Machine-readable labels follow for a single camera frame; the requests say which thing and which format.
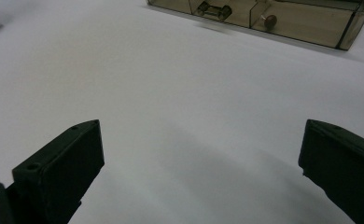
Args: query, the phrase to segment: white tabletop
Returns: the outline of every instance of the white tabletop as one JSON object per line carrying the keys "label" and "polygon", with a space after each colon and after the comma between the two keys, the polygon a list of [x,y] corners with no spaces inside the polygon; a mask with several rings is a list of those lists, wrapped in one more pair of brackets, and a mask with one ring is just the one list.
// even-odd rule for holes
{"label": "white tabletop", "polygon": [[352,223],[298,166],[305,121],[364,137],[349,51],[145,0],[0,0],[0,182],[99,119],[105,167],[70,223]]}

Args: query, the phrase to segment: white table surface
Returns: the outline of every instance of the white table surface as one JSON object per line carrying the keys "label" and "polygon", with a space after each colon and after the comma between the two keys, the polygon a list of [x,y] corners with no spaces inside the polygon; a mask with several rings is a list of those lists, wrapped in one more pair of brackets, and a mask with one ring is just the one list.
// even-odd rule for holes
{"label": "white table surface", "polygon": [[99,119],[70,223],[352,223],[298,166],[307,119],[364,137],[364,27],[345,51],[144,0],[0,0],[0,182]]}

